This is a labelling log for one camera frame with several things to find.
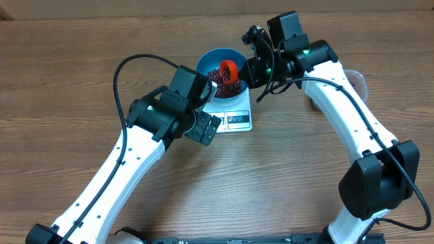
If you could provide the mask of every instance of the dark red beans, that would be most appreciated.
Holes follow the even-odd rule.
[[[230,78],[228,68],[223,70],[224,79],[220,76],[219,68],[211,70],[206,76],[208,77],[208,79],[211,79],[213,82],[218,84],[218,89],[215,95],[216,98],[232,98],[241,92],[241,80],[239,79],[237,79],[234,83],[230,85],[224,84],[224,80],[229,80]]]

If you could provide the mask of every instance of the wood grain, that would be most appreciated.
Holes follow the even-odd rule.
[[[298,12],[428,10],[434,0],[0,0],[15,20],[267,14]]]
[[[274,15],[178,16],[0,22],[0,243],[23,243],[79,196],[121,130],[112,76],[127,56],[152,53],[195,67],[210,49],[252,51],[239,40]],[[420,149],[417,184],[434,207],[434,12],[300,15],[310,40],[325,39],[345,68],[362,72],[367,104],[401,141]],[[175,70],[135,60],[119,78],[124,109]],[[254,101],[249,133],[211,146],[175,141],[145,175],[112,231],[245,237],[321,231],[342,207],[338,183],[349,162],[326,118],[295,87]],[[413,197],[391,218],[422,224]],[[382,224],[389,243],[432,243],[434,230]]]

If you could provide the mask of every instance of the wall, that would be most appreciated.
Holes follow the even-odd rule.
[[[261,14],[431,9],[434,0],[0,0],[4,18],[42,20],[127,16]]]

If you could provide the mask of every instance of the wooden surface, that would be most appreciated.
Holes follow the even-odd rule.
[[[275,16],[185,16],[0,22],[0,243],[23,243],[79,196],[121,131],[112,80],[125,57],[152,53],[195,67],[210,49],[252,56],[239,36]],[[310,40],[325,39],[345,68],[362,72],[371,111],[420,149],[417,185],[434,208],[434,12],[301,14]],[[175,70],[135,60],[119,77],[124,109],[168,84]],[[326,118],[295,87],[254,101],[251,132],[217,135],[209,147],[176,140],[145,175],[112,231],[246,237],[321,231],[342,207],[349,168]],[[389,217],[425,222],[416,197]],[[374,228],[389,243],[432,243],[434,230]]]
[[[434,0],[0,0],[14,20],[266,14],[298,12],[428,10]]]

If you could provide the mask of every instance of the transparent container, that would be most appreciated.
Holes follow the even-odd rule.
[[[357,94],[359,94],[359,97],[363,102],[366,102],[368,99],[368,87],[366,86],[366,80],[363,75],[356,70],[344,70],[345,76],[347,76],[347,79],[354,84],[355,91]],[[318,105],[312,101],[313,106],[320,110]]]

